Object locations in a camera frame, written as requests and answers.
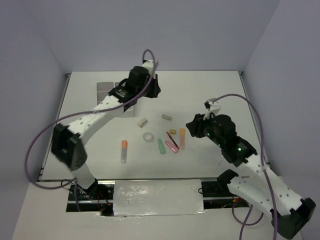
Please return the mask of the silver foil covered panel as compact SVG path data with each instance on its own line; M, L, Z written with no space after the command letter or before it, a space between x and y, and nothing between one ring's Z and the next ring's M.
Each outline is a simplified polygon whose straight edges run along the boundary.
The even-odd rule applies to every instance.
M113 190L115 216L180 216L205 212L201 181L117 181Z

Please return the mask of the aluminium table rail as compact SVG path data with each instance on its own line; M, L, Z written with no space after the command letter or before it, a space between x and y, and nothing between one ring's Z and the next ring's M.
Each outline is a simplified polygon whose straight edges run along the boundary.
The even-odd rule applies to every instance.
M248 101L248 107L249 107L249 111L251 114L251 118L253 121L253 125L255 128L255 132L256 135L258 137L258 141L259 141L259 145L260 147L262 147L262 149L260 150L261 155L263 156L263 160L265 162L265 164L267 164L268 166L270 166L270 161L268 160L266 151L265 151L265 138L264 138L264 129L263 129L263 125L262 125L262 120L260 117L260 114L258 112L258 110L256 109L256 107L253 105L253 103L250 101L249 95L248 95L248 91L247 88L245 86L245 82L244 82L244 78L243 78L243 71L238 71L238 75L241 81L241 85L244 91L244 97L245 99Z
M60 117L61 109L62 109L63 102L64 102L64 99L65 99L65 95L66 95L66 92L67 92L67 89L68 89L70 78L71 78L71 73L66 73L65 74L65 85L64 85L64 89L63 89L63 92L62 92L61 99L59 101L59 106L58 106L57 114L56 114L56 117L55 117L54 121L57 121L59 119L59 117ZM49 153L51 151L53 128L54 128L54 126L56 124L57 123L54 122L53 125L51 126L51 133L50 133L49 143L48 143L48 147L47 147L46 153L44 155L44 160L43 160L43 163L41 165L40 172L39 172L39 175L38 175L38 178L37 178L38 182L42 181L42 176L43 176L43 173L44 173L44 170L45 170L45 167L46 167L47 159L48 159Z

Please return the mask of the small yellow eraser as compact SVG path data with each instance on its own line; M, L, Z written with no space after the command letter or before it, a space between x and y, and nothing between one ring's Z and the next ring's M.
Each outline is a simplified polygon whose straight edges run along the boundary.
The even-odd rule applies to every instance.
M177 133L177 131L176 131L175 129L170 129L170 130L169 130L169 133L175 135L175 134Z

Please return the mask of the green highlighter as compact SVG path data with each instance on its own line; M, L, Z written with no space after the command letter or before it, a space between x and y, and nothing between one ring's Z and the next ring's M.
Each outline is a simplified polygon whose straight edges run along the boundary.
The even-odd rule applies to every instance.
M157 144L158 144L159 152L160 152L162 155L166 154L166 148L165 148L164 142L162 141L161 138L158 138L158 139L157 139Z

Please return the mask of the beige eraser block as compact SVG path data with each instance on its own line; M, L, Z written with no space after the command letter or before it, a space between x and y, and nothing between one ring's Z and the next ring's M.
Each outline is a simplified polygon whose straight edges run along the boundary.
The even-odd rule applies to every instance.
M166 115L166 114L162 114L162 116L161 116L163 119L166 119L166 120L169 120L169 121L171 121L172 120L172 117L171 116L169 116L169 115Z

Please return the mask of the red pen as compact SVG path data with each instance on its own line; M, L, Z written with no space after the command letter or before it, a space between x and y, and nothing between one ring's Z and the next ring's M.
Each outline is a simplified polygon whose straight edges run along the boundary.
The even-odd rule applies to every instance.
M168 137L170 138L170 140L172 141L172 143L174 144L174 146L177 148L177 149L180 149L179 146L177 145L177 143L175 142L175 140L173 139L173 137L171 136L171 134L166 131L166 134L168 135Z

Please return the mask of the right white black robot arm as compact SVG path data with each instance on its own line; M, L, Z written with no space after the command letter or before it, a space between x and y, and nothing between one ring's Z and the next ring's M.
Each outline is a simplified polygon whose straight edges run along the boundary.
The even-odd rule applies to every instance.
M226 161L234 166L217 178L221 195L234 194L258 208L287 240L293 239L311 219L315 202L291 190L263 164L257 150L237 135L236 125L228 115L196 114L186 128L192 137L213 141Z

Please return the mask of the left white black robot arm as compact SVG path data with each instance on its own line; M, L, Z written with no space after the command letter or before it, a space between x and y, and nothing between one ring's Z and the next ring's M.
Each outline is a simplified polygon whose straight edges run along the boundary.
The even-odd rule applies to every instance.
M141 66L132 68L128 78L110 90L92 111L68 125L58 123L54 127L51 152L71 171L77 180L77 190L86 199L95 198L103 188L86 164L86 143L109 121L134 106L139 98L152 99L158 96L161 89L156 67L154 61L145 60Z

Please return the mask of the clear tape roll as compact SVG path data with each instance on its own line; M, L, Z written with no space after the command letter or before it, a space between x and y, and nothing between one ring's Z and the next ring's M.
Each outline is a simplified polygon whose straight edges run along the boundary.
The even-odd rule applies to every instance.
M145 132L142 137L146 143L151 143L154 140L154 136L150 132Z

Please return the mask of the orange pink highlighter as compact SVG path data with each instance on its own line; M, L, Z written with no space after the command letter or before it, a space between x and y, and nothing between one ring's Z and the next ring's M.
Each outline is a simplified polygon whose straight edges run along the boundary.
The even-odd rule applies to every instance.
M186 136L185 128L180 128L180 131L179 131L179 147L182 150L185 149L185 136Z

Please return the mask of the left aluminium table rail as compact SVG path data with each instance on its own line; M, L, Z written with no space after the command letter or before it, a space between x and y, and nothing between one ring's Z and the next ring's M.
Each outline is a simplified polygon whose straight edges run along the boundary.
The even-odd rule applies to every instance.
M66 73L65 74L65 85L64 85L64 89L63 89L63 92L62 92L61 99L59 101L59 106L58 106L57 114L56 114L56 117L55 117L54 121L57 121L59 119L59 117L60 117L61 109L62 109L63 102L64 102L64 99L65 99L65 95L66 95L66 92L67 92L67 89L68 89L70 78L71 78L71 73ZM46 153L44 155L44 160L43 160L43 163L41 165L40 172L39 172L39 175L38 175L38 178L37 178L38 182L42 181L42 176L43 176L43 173L44 173L44 170L45 170L45 167L46 167L47 159L48 159L49 153L51 151L53 128L54 128L54 126L56 124L57 123L54 122L53 125L51 126L51 133L50 133L49 143L48 143L48 147L47 147Z

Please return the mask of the right aluminium table rail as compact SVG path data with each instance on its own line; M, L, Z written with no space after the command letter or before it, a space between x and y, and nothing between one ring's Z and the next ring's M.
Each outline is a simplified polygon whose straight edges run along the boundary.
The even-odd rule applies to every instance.
M250 101L249 95L248 95L248 91L247 88L245 86L245 82L244 82L244 78L243 78L243 71L238 71L238 75L241 81L241 85L244 91L244 97L245 99L248 101L248 107L249 107L249 111L251 114L251 118L253 121L253 125L255 128L255 132L256 135L258 137L258 141L259 141L259 145L260 147L262 147L262 149L260 150L261 155L263 156L263 160L265 162L265 164L267 164L268 166L270 166L270 161L268 160L266 151L265 151L265 138L264 138L264 129L263 129L263 125L262 125L262 120L260 117L260 114L258 112L258 110L256 109L256 107L253 105L253 103Z

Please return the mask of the orange capped glue stick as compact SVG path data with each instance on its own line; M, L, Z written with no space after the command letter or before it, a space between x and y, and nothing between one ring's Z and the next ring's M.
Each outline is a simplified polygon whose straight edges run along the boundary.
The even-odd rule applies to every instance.
M125 164L127 162L127 154L128 154L128 141L123 140L121 142L121 163Z

